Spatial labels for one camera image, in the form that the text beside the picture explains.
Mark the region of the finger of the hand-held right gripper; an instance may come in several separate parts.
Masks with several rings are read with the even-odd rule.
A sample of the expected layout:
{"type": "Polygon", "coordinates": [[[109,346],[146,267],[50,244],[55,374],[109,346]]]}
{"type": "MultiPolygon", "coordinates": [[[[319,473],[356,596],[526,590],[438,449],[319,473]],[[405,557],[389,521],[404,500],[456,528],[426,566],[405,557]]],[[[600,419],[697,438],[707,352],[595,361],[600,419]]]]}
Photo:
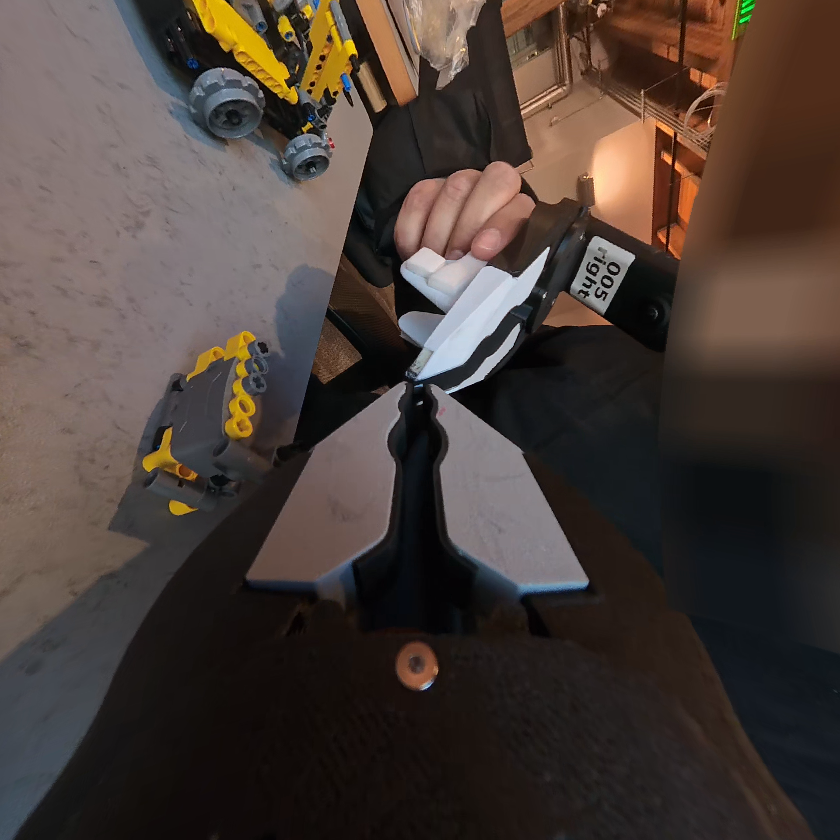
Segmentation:
{"type": "Polygon", "coordinates": [[[527,337],[526,327],[528,317],[528,305],[519,305],[512,309],[500,324],[500,327],[503,327],[510,322],[511,331],[509,335],[500,343],[499,347],[496,348],[493,353],[489,354],[479,364],[474,373],[463,379],[460,383],[447,387],[446,393],[455,394],[459,391],[463,391],[472,385],[483,382],[494,375],[499,369],[503,368],[527,337]]]}
{"type": "Polygon", "coordinates": [[[418,382],[462,382],[499,347],[511,331],[502,320],[530,296],[550,250],[519,276],[485,266],[430,334],[424,348],[433,351],[418,382]]]}

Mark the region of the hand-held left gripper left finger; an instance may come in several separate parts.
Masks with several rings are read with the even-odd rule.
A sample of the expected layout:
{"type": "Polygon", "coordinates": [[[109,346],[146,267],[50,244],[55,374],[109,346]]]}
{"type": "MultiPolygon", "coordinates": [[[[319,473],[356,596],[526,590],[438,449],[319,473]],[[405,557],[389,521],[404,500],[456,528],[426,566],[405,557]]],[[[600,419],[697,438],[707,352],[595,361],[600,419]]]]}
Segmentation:
{"type": "Polygon", "coordinates": [[[256,589],[354,601],[354,561],[392,521],[402,383],[316,444],[246,575],[256,589]]]}

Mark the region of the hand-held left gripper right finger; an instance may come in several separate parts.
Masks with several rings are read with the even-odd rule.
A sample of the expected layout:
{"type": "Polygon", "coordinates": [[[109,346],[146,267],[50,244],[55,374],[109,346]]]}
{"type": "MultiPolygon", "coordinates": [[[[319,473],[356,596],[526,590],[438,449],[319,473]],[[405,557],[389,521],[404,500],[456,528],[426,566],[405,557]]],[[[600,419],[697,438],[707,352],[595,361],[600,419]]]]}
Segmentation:
{"type": "Polygon", "coordinates": [[[443,542],[483,597],[582,592],[590,580],[519,446],[436,385],[433,467],[443,542]]]}

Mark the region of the yellow five-hole brick beam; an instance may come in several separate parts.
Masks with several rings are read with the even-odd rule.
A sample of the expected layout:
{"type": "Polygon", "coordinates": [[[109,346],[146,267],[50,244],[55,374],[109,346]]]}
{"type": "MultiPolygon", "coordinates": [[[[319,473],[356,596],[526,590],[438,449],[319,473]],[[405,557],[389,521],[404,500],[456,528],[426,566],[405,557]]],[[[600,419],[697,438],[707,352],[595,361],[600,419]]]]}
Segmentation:
{"type": "Polygon", "coordinates": [[[257,413],[256,397],[266,390],[268,367],[264,349],[263,343],[249,331],[230,338],[223,350],[216,348],[217,360],[227,365],[224,433],[231,440],[243,440],[254,433],[252,417],[257,413]]]}

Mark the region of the grey yellow brick assembly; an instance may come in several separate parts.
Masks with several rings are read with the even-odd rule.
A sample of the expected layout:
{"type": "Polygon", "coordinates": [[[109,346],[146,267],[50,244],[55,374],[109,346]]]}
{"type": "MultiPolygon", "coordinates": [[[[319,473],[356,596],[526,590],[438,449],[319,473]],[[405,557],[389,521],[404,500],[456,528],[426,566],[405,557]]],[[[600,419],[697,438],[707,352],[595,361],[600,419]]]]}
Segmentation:
{"type": "MultiPolygon", "coordinates": [[[[268,344],[255,338],[263,343],[268,364],[268,344]]],[[[274,465],[255,448],[263,393],[255,398],[254,433],[243,440],[231,440],[224,433],[228,366],[217,360],[216,348],[225,346],[206,350],[190,372],[170,379],[152,424],[150,447],[141,459],[143,488],[166,499],[175,517],[212,511],[222,499],[235,497],[244,483],[262,482],[274,465]]]]}

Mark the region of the person's right hand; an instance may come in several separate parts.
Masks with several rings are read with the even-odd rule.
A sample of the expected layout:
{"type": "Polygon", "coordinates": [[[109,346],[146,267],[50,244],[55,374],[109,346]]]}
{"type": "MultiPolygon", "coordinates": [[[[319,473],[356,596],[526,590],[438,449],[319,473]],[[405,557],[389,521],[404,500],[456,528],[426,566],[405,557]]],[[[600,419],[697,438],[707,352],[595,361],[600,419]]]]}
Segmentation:
{"type": "Polygon", "coordinates": [[[412,187],[397,215],[395,250],[402,261],[426,248],[446,260],[471,255],[487,263],[517,236],[535,207],[520,174],[506,162],[425,180],[412,187]]]}

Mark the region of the person's dark clothing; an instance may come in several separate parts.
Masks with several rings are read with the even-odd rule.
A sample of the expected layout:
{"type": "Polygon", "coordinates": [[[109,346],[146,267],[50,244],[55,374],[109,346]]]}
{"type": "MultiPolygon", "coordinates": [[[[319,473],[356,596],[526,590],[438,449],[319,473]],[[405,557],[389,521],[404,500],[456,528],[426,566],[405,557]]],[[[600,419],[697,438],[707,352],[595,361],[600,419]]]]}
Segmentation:
{"type": "Polygon", "coordinates": [[[431,476],[360,584],[367,636],[311,615],[299,838],[838,838],[838,655],[666,609],[662,359],[545,329],[456,396],[538,467],[598,596],[466,616],[431,476]]]}

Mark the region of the black office chair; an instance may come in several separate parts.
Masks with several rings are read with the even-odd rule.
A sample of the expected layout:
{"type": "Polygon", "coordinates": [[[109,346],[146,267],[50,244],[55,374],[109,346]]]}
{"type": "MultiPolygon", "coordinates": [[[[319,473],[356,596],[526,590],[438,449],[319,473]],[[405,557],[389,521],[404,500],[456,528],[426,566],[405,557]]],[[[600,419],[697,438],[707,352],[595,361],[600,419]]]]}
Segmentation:
{"type": "Polygon", "coordinates": [[[403,379],[412,349],[397,325],[393,287],[373,286],[342,255],[311,374],[342,393],[380,395],[403,379]]]}

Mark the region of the clear plastic bag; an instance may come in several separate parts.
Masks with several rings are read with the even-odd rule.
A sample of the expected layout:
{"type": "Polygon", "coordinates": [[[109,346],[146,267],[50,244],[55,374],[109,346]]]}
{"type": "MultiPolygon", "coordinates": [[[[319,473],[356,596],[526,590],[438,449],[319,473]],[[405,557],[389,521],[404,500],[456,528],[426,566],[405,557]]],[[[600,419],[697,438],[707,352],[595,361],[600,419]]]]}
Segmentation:
{"type": "Polygon", "coordinates": [[[442,90],[469,64],[468,32],[476,25],[484,1],[386,1],[408,59],[420,60],[437,73],[442,90]]]}

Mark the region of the yellow black brick vehicle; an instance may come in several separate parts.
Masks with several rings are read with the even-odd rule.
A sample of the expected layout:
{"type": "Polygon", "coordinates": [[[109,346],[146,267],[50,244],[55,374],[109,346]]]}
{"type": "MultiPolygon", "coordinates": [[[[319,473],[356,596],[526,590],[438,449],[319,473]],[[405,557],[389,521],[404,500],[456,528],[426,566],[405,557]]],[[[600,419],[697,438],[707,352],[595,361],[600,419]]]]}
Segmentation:
{"type": "Polygon", "coordinates": [[[260,124],[286,138],[282,171],[308,182],[333,153],[328,121],[352,103],[359,52],[339,2],[142,1],[144,22],[172,66],[192,82],[194,122],[221,140],[260,124]]]}

